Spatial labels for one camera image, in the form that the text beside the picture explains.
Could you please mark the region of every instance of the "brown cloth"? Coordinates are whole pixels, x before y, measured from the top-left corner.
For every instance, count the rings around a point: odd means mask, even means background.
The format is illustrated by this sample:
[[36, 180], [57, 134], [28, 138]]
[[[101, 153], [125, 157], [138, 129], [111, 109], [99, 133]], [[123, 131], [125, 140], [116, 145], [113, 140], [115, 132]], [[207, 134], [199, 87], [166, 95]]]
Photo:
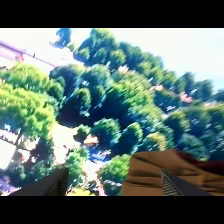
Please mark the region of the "brown cloth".
[[224, 162], [199, 162], [175, 149], [134, 154], [121, 195], [163, 196], [161, 169], [213, 196], [224, 196]]

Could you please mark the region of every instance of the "dark pointed object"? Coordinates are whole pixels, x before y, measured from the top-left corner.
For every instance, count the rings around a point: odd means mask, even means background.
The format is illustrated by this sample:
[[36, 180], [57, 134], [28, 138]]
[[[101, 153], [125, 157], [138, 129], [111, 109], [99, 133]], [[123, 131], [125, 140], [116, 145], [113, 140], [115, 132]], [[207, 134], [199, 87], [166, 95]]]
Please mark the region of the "dark pointed object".
[[56, 170], [41, 180], [24, 186], [9, 196], [65, 196], [67, 191], [69, 169]]
[[162, 170], [161, 176], [164, 196], [212, 196], [166, 170]]

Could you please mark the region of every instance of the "forest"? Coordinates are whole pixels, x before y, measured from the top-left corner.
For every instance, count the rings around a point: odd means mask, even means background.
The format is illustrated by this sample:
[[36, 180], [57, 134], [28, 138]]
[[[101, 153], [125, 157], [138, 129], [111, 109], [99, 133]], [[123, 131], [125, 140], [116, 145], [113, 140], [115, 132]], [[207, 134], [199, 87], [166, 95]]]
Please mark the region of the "forest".
[[98, 171], [109, 196], [120, 195], [133, 153], [171, 148], [201, 161], [224, 159], [224, 90], [214, 91], [211, 80], [196, 81], [193, 72], [177, 76], [163, 60], [126, 42], [117, 42], [109, 29], [93, 28], [76, 48], [71, 29], [61, 28], [55, 43], [68, 47], [84, 65], [59, 66], [50, 74], [18, 63], [0, 71], [0, 128], [10, 125], [20, 139], [38, 138], [36, 162], [11, 165], [8, 175], [21, 187], [50, 174], [54, 163], [53, 125], [77, 129], [81, 143], [71, 149], [65, 164], [69, 186], [81, 195], [97, 195], [81, 165], [88, 160], [88, 135], [99, 140], [100, 152], [110, 151]]

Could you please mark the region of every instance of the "sky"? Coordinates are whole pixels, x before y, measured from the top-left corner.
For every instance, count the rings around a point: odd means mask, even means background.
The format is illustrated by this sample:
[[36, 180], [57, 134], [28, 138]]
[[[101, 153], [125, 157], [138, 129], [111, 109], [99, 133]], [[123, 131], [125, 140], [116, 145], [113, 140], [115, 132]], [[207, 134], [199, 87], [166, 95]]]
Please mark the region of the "sky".
[[[58, 28], [0, 28], [0, 40], [35, 51], [56, 40]], [[73, 28], [72, 40], [80, 45], [91, 28]], [[224, 88], [224, 28], [111, 28], [117, 41], [129, 42], [161, 56], [165, 68], [178, 76], [195, 74]]]

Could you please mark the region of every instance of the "brown object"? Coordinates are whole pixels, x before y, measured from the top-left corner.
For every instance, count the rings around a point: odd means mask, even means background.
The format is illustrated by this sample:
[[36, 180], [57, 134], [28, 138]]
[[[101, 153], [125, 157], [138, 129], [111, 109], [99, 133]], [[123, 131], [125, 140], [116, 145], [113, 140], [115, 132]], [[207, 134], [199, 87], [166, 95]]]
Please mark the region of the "brown object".
[[224, 196], [224, 162], [199, 162], [175, 149], [132, 156], [122, 196], [163, 196], [161, 170], [214, 196]]

